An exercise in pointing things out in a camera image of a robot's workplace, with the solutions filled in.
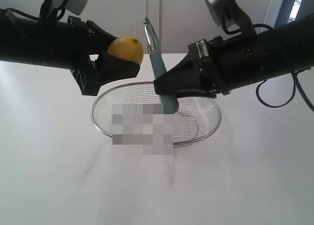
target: pixelated area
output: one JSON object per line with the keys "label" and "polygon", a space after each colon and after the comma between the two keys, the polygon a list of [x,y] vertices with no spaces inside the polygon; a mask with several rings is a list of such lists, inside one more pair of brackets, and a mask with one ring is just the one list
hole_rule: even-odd
{"label": "pixelated area", "polygon": [[163,114],[162,104],[115,104],[112,144],[140,145],[144,155],[172,155],[172,120],[172,115]]}

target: white table surface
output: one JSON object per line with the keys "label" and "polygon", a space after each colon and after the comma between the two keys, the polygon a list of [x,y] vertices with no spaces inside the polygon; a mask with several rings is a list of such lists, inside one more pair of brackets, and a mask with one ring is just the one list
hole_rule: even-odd
{"label": "white table surface", "polygon": [[[183,56],[165,54],[165,64]],[[146,56],[138,78],[100,94],[151,80]],[[314,101],[313,80],[300,75]],[[68,70],[0,62],[0,224],[314,224],[314,114],[299,94],[266,108],[255,87],[216,100],[220,128],[174,151],[170,185],[158,162],[117,154],[91,123],[95,97],[81,96]],[[280,104],[291,91],[287,75],[261,94]]]}

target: wire mesh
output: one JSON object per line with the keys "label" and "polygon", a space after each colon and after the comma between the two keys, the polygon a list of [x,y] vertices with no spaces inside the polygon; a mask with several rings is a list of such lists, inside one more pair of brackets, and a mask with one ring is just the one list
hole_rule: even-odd
{"label": "wire mesh", "polygon": [[[219,127],[221,112],[207,97],[178,99],[179,110],[173,115],[173,144],[182,145],[204,139]],[[102,133],[112,136],[112,107],[115,104],[159,104],[152,82],[117,86],[100,95],[92,108],[92,121]]]}

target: yellow lemon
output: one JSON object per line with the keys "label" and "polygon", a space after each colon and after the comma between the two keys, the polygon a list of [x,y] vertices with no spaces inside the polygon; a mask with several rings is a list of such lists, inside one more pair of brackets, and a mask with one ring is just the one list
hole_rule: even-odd
{"label": "yellow lemon", "polygon": [[115,39],[109,46],[107,53],[121,60],[137,63],[141,65],[144,58],[144,49],[133,36],[124,36]]}

